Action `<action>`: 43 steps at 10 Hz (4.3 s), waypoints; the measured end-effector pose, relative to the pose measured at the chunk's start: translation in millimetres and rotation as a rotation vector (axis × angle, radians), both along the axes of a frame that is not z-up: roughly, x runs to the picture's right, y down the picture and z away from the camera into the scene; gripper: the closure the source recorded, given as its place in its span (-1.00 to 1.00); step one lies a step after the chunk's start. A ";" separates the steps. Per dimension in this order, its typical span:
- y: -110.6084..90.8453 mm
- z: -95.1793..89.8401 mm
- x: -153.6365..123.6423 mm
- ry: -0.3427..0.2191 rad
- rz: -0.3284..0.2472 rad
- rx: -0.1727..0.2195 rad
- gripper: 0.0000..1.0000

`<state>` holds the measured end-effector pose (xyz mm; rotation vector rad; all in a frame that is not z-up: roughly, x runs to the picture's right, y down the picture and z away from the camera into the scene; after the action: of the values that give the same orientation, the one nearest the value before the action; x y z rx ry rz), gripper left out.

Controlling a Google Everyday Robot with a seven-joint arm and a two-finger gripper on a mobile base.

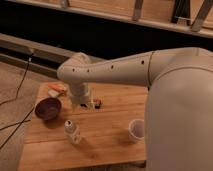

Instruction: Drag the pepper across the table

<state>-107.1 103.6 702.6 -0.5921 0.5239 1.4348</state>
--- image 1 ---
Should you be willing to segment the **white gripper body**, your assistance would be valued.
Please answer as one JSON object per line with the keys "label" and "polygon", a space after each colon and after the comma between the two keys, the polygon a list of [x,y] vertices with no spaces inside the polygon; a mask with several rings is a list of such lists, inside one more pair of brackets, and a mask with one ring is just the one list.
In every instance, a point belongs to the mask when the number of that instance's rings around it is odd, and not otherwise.
{"label": "white gripper body", "polygon": [[89,108],[94,107],[92,91],[87,83],[71,84],[70,99],[73,105],[86,105]]}

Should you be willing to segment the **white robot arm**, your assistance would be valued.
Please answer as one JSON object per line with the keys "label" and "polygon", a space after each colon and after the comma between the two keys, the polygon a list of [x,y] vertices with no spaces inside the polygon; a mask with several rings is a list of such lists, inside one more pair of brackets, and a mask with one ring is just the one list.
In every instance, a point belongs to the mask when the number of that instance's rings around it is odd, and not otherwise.
{"label": "white robot arm", "polygon": [[76,53],[57,77],[76,104],[89,101],[90,83],[147,87],[147,171],[213,171],[213,52],[174,48],[97,63]]}

